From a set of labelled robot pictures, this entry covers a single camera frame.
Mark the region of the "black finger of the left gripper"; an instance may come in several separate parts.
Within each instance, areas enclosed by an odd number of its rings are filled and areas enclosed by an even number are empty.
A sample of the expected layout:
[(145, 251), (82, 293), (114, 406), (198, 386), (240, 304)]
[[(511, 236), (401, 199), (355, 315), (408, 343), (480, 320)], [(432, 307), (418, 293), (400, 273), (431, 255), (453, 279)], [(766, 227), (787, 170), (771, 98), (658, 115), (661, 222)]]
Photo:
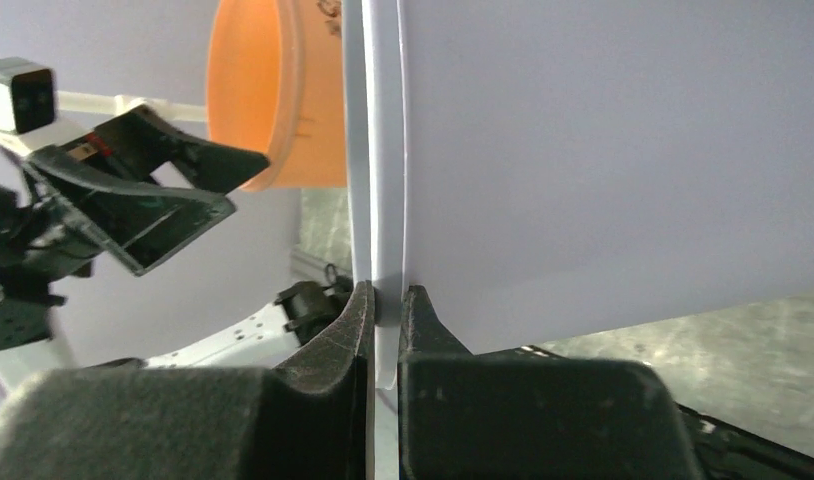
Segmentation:
[(236, 212), (225, 196), (122, 179), (47, 146), (22, 161), (65, 230), (135, 276), (154, 270)]
[(126, 177), (146, 180), (170, 163), (193, 187), (220, 194), (240, 187), (270, 166), (263, 153), (185, 133), (146, 105), (97, 125), (92, 143)]

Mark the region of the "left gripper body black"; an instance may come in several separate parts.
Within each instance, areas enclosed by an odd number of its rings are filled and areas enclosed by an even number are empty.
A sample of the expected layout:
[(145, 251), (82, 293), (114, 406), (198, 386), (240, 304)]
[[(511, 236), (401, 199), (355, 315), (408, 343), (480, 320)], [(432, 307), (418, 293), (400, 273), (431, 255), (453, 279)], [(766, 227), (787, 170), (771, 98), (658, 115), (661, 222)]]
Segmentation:
[(62, 212), (37, 192), (31, 203), (0, 185), (0, 351), (54, 338), (53, 310), (66, 298), (51, 291), (63, 278), (88, 278), (101, 253), (70, 231)]

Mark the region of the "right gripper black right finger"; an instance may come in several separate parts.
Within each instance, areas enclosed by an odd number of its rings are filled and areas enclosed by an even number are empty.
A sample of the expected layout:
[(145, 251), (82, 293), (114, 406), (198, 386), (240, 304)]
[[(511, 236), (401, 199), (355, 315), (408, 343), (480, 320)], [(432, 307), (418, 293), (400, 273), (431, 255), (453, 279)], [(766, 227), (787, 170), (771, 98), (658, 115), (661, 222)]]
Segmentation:
[(404, 479), (700, 479), (661, 378), (632, 361), (471, 353), (424, 287), (398, 360)]

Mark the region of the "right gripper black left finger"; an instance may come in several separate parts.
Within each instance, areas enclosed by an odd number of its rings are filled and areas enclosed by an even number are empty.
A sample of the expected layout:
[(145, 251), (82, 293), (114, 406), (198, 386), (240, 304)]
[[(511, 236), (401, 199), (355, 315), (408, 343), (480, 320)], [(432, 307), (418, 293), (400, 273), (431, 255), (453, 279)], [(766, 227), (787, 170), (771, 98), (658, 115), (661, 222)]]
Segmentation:
[(266, 368), (85, 368), (0, 408), (0, 479), (369, 479), (375, 291)]

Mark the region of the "orange plastic bucket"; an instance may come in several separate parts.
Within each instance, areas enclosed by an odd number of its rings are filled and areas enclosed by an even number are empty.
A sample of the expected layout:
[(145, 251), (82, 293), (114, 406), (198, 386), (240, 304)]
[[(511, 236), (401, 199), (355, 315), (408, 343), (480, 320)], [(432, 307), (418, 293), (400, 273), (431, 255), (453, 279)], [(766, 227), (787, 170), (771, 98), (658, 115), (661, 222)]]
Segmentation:
[(206, 74), (209, 137), (270, 160), (241, 190), (346, 186), (341, 32), (339, 1), (219, 3)]

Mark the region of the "grey plastic bucket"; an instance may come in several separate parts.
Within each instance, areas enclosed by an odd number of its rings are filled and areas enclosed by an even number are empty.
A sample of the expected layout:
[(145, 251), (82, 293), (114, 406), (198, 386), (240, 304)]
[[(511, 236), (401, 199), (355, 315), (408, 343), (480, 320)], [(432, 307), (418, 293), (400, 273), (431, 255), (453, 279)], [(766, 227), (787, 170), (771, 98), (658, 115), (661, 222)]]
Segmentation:
[(475, 353), (658, 368), (814, 457), (814, 1), (347, 1), (373, 448), (400, 475), (404, 294)]

